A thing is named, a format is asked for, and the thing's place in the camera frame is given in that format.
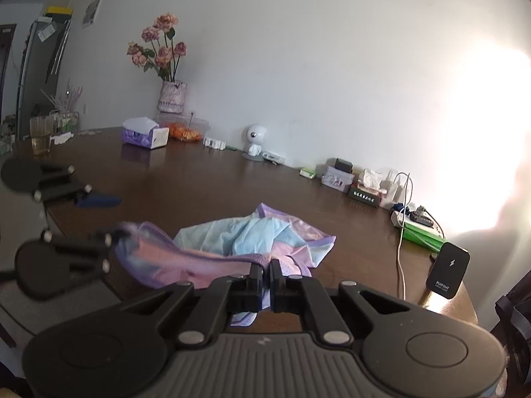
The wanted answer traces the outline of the white small device box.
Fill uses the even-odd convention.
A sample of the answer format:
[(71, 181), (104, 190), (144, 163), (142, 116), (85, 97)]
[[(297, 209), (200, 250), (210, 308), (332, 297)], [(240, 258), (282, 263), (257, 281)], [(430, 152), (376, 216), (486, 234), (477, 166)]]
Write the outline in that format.
[(280, 155), (277, 155), (277, 154), (274, 154), (274, 153), (271, 153), (271, 152), (264, 151), (262, 153), (262, 156), (263, 156), (264, 160), (267, 160), (267, 161), (269, 161), (271, 163), (275, 163), (277, 165), (283, 166), (284, 163), (285, 163), (285, 158), (283, 156), (280, 156)]

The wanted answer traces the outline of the orange snack bag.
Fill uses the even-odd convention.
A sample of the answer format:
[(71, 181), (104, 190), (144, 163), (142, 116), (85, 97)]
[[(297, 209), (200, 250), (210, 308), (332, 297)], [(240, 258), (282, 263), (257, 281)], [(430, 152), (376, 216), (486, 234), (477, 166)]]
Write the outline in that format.
[(171, 138), (182, 142), (198, 142), (203, 139), (200, 130), (189, 128), (181, 123), (169, 123), (167, 128)]

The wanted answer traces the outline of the pink and blue garment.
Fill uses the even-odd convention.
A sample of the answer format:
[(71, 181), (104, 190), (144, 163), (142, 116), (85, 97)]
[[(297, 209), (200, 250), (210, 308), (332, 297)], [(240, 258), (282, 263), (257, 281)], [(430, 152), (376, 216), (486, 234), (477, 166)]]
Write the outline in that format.
[(336, 237), (264, 203), (245, 217), (182, 228), (170, 237), (155, 225), (125, 223), (115, 253), (121, 267), (151, 289), (190, 281), (197, 289), (214, 279), (247, 275), (256, 264), (280, 263), (284, 276), (309, 277), (333, 249)]

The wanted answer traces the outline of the white multi plug adapter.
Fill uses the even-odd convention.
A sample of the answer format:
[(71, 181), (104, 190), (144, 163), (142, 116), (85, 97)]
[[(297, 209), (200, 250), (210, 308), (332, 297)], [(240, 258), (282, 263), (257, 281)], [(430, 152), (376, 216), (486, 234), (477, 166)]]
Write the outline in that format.
[(209, 147), (209, 148), (214, 149), (214, 150), (223, 151), (223, 150), (226, 149), (226, 143), (224, 141), (221, 141), (221, 140), (218, 140), (218, 139), (215, 139), (215, 138), (205, 137), (203, 139), (203, 145), (205, 147)]

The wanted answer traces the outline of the pink flower bouquet vase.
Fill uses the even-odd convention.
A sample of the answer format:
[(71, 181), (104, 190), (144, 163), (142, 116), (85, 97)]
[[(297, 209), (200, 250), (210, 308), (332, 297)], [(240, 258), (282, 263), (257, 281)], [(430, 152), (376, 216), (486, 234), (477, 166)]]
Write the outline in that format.
[(142, 30), (141, 43), (129, 42), (127, 55), (144, 73), (153, 70), (162, 81), (159, 112), (181, 114), (185, 109), (187, 83), (178, 79), (178, 69), (187, 54), (183, 41), (177, 42), (178, 19), (171, 13), (159, 15)]

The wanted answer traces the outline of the white power strip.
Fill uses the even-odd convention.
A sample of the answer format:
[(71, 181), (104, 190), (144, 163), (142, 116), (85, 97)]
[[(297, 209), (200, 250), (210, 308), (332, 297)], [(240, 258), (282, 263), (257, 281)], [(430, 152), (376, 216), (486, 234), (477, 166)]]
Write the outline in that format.
[(415, 224), (407, 216), (405, 216), (402, 212), (397, 211), (397, 210), (392, 210), (392, 212), (390, 214), (390, 219), (391, 219), (392, 225), (395, 228), (413, 227), (414, 224)]

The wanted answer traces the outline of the green flat box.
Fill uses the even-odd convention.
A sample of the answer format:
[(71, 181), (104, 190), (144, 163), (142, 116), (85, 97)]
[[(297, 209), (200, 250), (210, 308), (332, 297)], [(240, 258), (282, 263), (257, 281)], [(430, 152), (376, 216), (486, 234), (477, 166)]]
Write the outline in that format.
[(418, 227), (410, 222), (405, 223), (403, 238), (435, 253), (439, 253), (445, 243), (445, 238), (437, 232), (431, 232), (426, 227)]

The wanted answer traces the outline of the white wall charger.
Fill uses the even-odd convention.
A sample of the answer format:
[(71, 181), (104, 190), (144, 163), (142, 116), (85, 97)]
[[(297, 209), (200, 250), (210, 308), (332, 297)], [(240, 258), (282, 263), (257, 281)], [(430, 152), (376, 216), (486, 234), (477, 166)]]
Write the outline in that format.
[(380, 188), (385, 190), (382, 197), (383, 203), (397, 203), (403, 201), (404, 187), (401, 184), (401, 176), (395, 175), (384, 179)]

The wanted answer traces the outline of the black power bank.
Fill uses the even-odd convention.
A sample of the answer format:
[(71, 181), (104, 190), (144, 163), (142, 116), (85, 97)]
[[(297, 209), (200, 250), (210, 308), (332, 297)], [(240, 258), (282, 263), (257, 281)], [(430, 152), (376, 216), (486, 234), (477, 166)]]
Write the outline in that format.
[(469, 262), (469, 252), (445, 242), (426, 278), (426, 288), (445, 299), (453, 299), (463, 282)]

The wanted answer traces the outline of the purple tissue box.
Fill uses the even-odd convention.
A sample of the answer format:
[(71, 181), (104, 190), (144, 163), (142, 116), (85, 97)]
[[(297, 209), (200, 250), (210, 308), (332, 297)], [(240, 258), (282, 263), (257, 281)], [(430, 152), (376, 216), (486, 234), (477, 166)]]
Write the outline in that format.
[(165, 147), (168, 138), (169, 128), (147, 117), (126, 119), (121, 126), (122, 142), (136, 147), (148, 150)]

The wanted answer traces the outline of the black small box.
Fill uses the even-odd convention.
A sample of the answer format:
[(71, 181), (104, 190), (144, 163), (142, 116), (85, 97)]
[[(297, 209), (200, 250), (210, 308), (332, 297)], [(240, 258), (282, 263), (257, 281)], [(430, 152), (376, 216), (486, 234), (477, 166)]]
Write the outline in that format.
[(334, 162), (334, 168), (339, 171), (351, 173), (353, 170), (353, 165), (349, 161), (337, 158)]

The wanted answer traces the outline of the red tissue box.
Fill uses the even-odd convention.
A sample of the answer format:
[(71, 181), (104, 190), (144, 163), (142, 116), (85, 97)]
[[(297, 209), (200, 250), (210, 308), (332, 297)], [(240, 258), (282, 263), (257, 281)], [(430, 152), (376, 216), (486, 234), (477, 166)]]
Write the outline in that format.
[(381, 187), (382, 182), (383, 175), (381, 173), (364, 169), (351, 184), (347, 196), (365, 205), (377, 208), (382, 201), (383, 195), (387, 193), (387, 190)]

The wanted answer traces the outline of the white floral tin box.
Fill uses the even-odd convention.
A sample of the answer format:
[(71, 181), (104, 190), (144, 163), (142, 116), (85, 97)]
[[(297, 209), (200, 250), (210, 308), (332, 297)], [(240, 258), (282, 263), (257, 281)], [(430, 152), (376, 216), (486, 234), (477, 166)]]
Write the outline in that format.
[(349, 172), (340, 171), (333, 166), (327, 166), (321, 176), (321, 183), (334, 190), (348, 193), (354, 182), (354, 175)]

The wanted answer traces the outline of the glass cup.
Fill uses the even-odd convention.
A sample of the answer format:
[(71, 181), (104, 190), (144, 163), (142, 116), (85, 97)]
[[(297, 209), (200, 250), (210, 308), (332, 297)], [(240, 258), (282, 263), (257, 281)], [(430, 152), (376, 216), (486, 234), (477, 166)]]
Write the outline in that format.
[(43, 156), (50, 151), (54, 126), (53, 115), (36, 116), (30, 119), (30, 138), (35, 156)]

